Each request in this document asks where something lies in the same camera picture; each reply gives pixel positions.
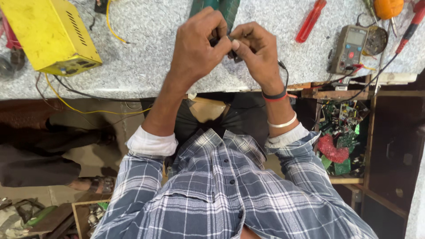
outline red thread bracelet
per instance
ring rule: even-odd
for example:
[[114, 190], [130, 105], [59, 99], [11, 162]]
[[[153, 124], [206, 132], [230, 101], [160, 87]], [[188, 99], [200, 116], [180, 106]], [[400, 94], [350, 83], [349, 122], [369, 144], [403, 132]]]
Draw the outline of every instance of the red thread bracelet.
[[276, 102], [276, 101], [285, 99], [288, 96], [288, 92], [286, 92], [285, 95], [282, 96], [279, 99], [267, 99], [266, 97], [264, 97], [264, 94], [263, 93], [261, 93], [261, 95], [263, 96], [264, 100], [267, 101], [267, 102]]

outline rolled sleeve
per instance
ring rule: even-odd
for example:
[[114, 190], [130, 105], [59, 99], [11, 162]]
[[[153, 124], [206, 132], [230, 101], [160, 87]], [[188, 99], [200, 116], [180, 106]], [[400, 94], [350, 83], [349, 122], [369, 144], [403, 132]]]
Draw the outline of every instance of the rolled sleeve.
[[295, 141], [298, 141], [309, 134], [309, 131], [299, 123], [291, 131], [281, 134], [274, 138], [268, 138], [265, 146], [267, 148], [282, 148], [286, 145], [292, 144]]
[[175, 134], [156, 136], [139, 126], [126, 144], [133, 154], [171, 156], [176, 151], [178, 141]]

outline workbench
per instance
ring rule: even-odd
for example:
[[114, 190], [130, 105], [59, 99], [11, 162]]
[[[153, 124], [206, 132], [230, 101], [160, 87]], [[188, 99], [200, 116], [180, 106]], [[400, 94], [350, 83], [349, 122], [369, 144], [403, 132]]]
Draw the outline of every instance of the workbench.
[[[192, 0], [118, 0], [110, 5], [110, 23], [113, 30], [131, 44], [116, 39], [108, 30], [105, 15], [94, 13], [94, 0], [71, 0], [77, 7], [86, 26], [96, 22], [89, 30], [90, 36], [103, 61], [103, 65], [79, 75], [66, 78], [65, 83], [73, 89], [99, 97], [122, 99], [155, 97], [170, 69], [177, 28], [189, 16]], [[277, 36], [278, 55], [289, 71], [289, 85], [314, 81], [325, 81], [330, 77], [326, 72], [329, 53], [335, 52], [339, 33], [343, 26], [355, 24], [360, 13], [362, 25], [372, 23], [361, 0], [328, 1], [322, 14], [305, 43], [297, 43], [295, 37], [313, 7], [314, 0], [241, 0], [234, 26], [256, 21]], [[390, 32], [384, 64], [394, 55], [401, 36], [413, 17], [412, 6], [408, 3], [396, 17], [399, 38]], [[387, 29], [388, 21], [383, 28]], [[419, 25], [415, 35], [403, 52], [387, 68], [386, 72], [418, 74], [425, 66], [425, 23]], [[0, 54], [7, 59], [9, 50], [5, 47], [6, 37], [0, 39]], [[376, 59], [363, 57], [362, 62], [378, 68], [380, 56]], [[358, 76], [371, 74], [361, 69]], [[37, 99], [35, 72], [30, 63], [15, 73], [9, 82], [0, 82], [0, 99]], [[52, 84], [64, 98], [81, 98], [66, 91], [50, 77]], [[55, 97], [47, 89], [44, 76], [40, 89], [46, 97]], [[225, 57], [206, 77], [198, 81], [189, 93], [213, 91], [242, 91], [259, 89], [250, 76], [244, 62], [235, 64]]]

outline red screwdriver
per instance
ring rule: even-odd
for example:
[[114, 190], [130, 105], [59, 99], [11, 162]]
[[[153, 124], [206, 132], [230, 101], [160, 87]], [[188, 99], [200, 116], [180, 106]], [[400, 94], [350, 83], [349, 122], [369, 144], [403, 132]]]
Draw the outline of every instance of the red screwdriver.
[[322, 12], [323, 7], [326, 5], [326, 0], [317, 0], [314, 3], [314, 8], [308, 15], [306, 21], [303, 24], [303, 27], [301, 27], [300, 32], [298, 33], [295, 40], [298, 43], [303, 43], [307, 40], [307, 38], [310, 35], [310, 32], [312, 31], [314, 25], [316, 24], [318, 18], [320, 17], [320, 13]]
[[407, 44], [407, 42], [413, 36], [413, 33], [415, 33], [416, 29], [418, 28], [419, 23], [421, 23], [422, 19], [424, 18], [424, 16], [425, 16], [425, 0], [420, 0], [418, 3], [416, 3], [415, 7], [413, 8], [413, 12], [415, 13], [415, 16], [413, 17], [412, 21], [410, 22], [409, 27], [407, 28], [406, 32], [404, 33], [403, 38], [400, 41], [400, 45], [397, 48], [396, 54], [400, 54], [400, 52], [403, 50], [404, 46]]

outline yellow power supply box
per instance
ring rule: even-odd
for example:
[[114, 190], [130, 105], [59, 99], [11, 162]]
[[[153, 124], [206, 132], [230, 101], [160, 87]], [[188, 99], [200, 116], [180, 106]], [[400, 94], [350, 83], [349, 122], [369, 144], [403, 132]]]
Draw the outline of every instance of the yellow power supply box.
[[73, 76], [102, 64], [74, 5], [66, 0], [0, 0], [36, 71]]

